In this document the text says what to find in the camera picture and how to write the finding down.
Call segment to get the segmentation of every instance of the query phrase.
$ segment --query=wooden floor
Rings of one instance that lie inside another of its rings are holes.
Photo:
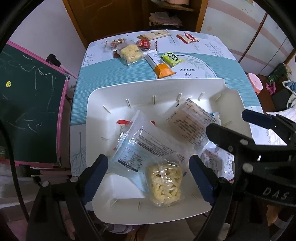
[[[260,101],[262,109],[263,109],[264,112],[275,112],[276,108],[274,107],[274,104],[272,102],[269,91],[265,87],[267,77],[265,77],[263,75],[260,75],[260,74],[257,75],[257,76],[258,76],[258,78],[260,79],[260,81],[261,81],[261,83],[263,85],[263,89],[258,95],[258,99]]]

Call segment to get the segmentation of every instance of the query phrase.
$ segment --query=white plastic bin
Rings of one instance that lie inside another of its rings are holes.
[[[238,91],[229,89],[224,79],[147,80],[94,90],[86,115],[86,163],[91,166],[100,154],[112,156],[118,143],[116,122],[130,120],[139,109],[156,126],[166,131],[166,119],[187,98],[207,112],[220,112],[222,125],[252,137],[241,114],[244,105]],[[106,223],[149,224],[195,216],[211,209],[190,173],[183,179],[185,199],[171,207],[156,207],[129,179],[107,173],[92,201],[96,216]]]

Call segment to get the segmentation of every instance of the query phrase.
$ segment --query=wooden door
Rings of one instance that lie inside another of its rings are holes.
[[[143,29],[139,0],[63,0],[85,47],[116,34]]]

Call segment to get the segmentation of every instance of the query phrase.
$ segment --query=brown wooden cabinet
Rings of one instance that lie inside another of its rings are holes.
[[[185,31],[199,32],[208,0],[190,0],[190,9],[158,0],[63,0],[85,46],[121,33],[150,30],[151,12],[168,11],[182,20]]]

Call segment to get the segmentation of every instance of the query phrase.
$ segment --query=wooden shelf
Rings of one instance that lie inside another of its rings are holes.
[[[151,1],[154,2],[156,5],[158,5],[161,8],[168,8],[168,9],[175,9],[175,10],[183,10],[183,11],[194,12],[194,9],[190,8],[190,7],[183,7],[183,6],[178,5],[178,4],[170,4],[168,2],[160,1],[160,0],[151,0]]]

